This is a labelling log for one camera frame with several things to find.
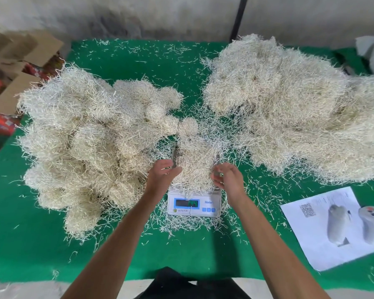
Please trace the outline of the person's right hand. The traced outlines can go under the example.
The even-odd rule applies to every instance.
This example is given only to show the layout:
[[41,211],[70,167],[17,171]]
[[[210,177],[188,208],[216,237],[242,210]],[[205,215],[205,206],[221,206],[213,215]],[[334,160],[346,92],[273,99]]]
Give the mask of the person's right hand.
[[213,167],[212,173],[219,173],[224,177],[224,190],[227,196],[228,204],[232,207],[246,198],[244,188],[244,179],[239,169],[228,162],[217,164]]

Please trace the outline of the person's left hand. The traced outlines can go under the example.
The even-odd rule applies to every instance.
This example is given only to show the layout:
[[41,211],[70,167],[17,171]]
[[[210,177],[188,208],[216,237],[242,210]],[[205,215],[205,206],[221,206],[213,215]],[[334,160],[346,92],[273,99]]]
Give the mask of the person's left hand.
[[163,198],[172,183],[168,180],[168,171],[174,167],[176,166],[171,159],[160,159],[154,163],[148,173],[144,201],[157,204]]

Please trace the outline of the small straw heap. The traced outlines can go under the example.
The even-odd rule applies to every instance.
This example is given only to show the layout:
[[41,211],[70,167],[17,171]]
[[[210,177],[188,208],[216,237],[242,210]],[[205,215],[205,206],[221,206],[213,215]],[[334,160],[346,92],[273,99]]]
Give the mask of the small straw heap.
[[199,136],[181,137],[177,150],[175,162],[182,172],[175,177],[172,187],[187,196],[213,191],[215,185],[210,175],[222,153],[219,142]]

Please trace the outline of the person's left forearm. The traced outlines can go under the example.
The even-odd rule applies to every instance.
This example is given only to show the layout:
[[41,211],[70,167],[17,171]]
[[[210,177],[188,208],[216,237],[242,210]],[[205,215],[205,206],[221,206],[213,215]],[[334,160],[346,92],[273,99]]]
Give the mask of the person's left forearm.
[[165,193],[166,190],[144,193],[60,299],[117,298],[144,226]]

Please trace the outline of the person's right forearm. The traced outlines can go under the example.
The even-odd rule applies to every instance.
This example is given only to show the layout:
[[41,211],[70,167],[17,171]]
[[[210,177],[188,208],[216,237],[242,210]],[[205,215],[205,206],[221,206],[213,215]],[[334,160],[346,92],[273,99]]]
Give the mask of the person's right forearm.
[[331,299],[244,191],[227,192],[227,198],[274,299]]

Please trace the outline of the white digital kitchen scale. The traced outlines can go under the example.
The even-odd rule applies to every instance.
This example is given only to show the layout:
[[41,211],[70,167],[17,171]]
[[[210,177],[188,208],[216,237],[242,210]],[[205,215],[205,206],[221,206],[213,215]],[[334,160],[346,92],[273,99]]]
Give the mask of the white digital kitchen scale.
[[[175,162],[177,154],[178,150],[176,145],[172,156],[174,166],[177,166]],[[167,212],[169,215],[207,218],[220,216],[221,192],[216,186],[213,191],[203,194],[195,193],[191,196],[187,196],[170,185],[167,194]]]

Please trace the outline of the green felt table cloth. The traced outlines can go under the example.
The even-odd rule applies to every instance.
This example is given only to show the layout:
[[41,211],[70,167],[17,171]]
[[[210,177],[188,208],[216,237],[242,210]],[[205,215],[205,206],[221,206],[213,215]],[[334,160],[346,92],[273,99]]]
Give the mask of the green felt table cloth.
[[[169,42],[159,40],[81,40],[72,43],[67,60],[101,78],[140,79],[146,76],[159,86],[175,85],[185,96],[186,115],[201,97],[209,71],[200,58],[214,58],[227,43]],[[71,282],[91,259],[118,220],[104,228],[96,238],[83,243],[68,239],[64,213],[39,208],[35,193],[21,178],[29,167],[14,137],[0,150],[0,282],[28,282],[56,279]],[[353,287],[374,291],[374,254],[316,272],[303,251],[279,206],[310,197],[339,186],[323,186],[311,177],[276,178],[264,168],[239,164],[250,195],[260,200],[271,225],[310,270],[323,288]],[[153,278],[160,268],[171,267],[190,277],[237,276],[263,278],[246,234],[231,223],[220,231],[161,232],[156,222],[140,238],[127,280]]]

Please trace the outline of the pile of bundled straw clumps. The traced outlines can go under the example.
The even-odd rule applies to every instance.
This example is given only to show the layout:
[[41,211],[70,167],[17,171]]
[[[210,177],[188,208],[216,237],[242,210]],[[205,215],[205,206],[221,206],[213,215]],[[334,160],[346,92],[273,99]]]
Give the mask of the pile of bundled straw clumps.
[[19,96],[28,121],[17,139],[31,161],[23,181],[40,207],[65,212],[65,232],[75,239],[97,233],[111,209],[127,211],[141,198],[154,152],[177,134],[172,114],[184,96],[150,81],[114,84],[66,66]]

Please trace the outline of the large loose straw pile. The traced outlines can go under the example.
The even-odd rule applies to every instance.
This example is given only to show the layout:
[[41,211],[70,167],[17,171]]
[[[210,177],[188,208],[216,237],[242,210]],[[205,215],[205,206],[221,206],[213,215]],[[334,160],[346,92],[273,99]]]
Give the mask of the large loose straw pile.
[[214,59],[206,105],[240,125],[237,149],[278,175],[301,169],[324,183],[374,180],[374,75],[250,34]]

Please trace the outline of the person's black clothing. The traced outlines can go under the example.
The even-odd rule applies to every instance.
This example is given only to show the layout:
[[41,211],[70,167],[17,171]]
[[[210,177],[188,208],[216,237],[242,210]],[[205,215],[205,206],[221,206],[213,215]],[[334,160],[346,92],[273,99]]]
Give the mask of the person's black clothing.
[[251,299],[232,278],[193,278],[171,269],[160,269],[145,291],[134,299]]

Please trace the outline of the white printed paper sheet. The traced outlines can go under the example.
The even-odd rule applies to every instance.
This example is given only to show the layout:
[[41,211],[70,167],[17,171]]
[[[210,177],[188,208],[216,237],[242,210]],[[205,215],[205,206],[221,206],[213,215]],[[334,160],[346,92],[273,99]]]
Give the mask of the white printed paper sheet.
[[351,187],[281,205],[309,264],[326,271],[374,253],[363,238],[361,208]]

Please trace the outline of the black metal pole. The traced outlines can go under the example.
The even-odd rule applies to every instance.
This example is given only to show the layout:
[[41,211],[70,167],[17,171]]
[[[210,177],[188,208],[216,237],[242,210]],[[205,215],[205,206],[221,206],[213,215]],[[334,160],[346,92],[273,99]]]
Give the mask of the black metal pole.
[[237,39],[247,3],[248,3],[248,0],[240,0],[239,7],[236,13],[235,20],[234,20],[233,28],[229,36],[229,43],[232,43],[234,40]]

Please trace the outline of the brown cardboard box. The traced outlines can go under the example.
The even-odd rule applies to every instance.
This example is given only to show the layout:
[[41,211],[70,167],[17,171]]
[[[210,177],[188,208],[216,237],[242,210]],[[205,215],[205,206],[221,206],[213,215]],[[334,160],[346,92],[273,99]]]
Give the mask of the brown cardboard box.
[[19,95],[40,82],[40,78],[22,72],[25,62],[43,66],[64,43],[50,32],[0,33],[0,113],[17,113]]

